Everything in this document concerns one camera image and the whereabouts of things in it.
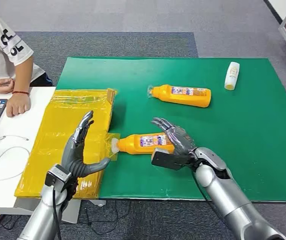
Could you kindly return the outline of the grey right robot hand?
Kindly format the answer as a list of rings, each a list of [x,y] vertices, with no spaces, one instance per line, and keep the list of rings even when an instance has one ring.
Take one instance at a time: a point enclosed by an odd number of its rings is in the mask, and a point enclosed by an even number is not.
[[[179,125],[160,117],[154,117],[151,123],[160,128],[167,136],[174,146],[173,154],[175,155],[188,155],[196,148],[194,141]]]

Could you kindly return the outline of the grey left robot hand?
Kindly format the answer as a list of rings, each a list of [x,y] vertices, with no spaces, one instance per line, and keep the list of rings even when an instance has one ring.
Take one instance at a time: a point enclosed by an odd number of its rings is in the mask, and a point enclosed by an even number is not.
[[[98,163],[87,164],[84,162],[85,140],[89,127],[94,123],[93,115],[94,111],[92,110],[85,114],[65,145],[61,165],[74,177],[85,178],[93,173],[100,172],[107,167],[111,161],[110,158],[105,157]]]

